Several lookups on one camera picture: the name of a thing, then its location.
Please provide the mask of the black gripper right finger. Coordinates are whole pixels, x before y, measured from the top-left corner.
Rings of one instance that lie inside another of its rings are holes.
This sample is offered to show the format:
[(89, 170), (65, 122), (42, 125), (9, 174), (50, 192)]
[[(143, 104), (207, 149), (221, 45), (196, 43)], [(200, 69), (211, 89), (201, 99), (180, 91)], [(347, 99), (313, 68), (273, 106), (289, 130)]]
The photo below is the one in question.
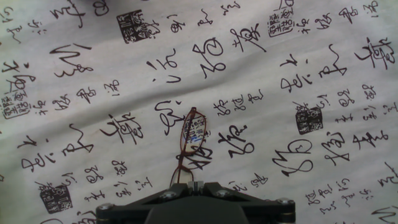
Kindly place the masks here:
[(288, 198), (263, 200), (221, 186), (196, 182), (198, 211), (207, 223), (295, 223), (295, 202)]

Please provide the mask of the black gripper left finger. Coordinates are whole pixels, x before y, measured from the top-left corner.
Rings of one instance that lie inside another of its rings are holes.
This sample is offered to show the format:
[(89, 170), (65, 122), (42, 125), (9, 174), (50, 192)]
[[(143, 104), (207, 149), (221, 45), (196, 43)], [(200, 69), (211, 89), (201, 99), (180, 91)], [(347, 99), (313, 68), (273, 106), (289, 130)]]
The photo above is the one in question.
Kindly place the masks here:
[(196, 189), (196, 182), (173, 184), (170, 188), (127, 205), (104, 203), (96, 208), (97, 224), (145, 223), (149, 212), (158, 205), (188, 197)]

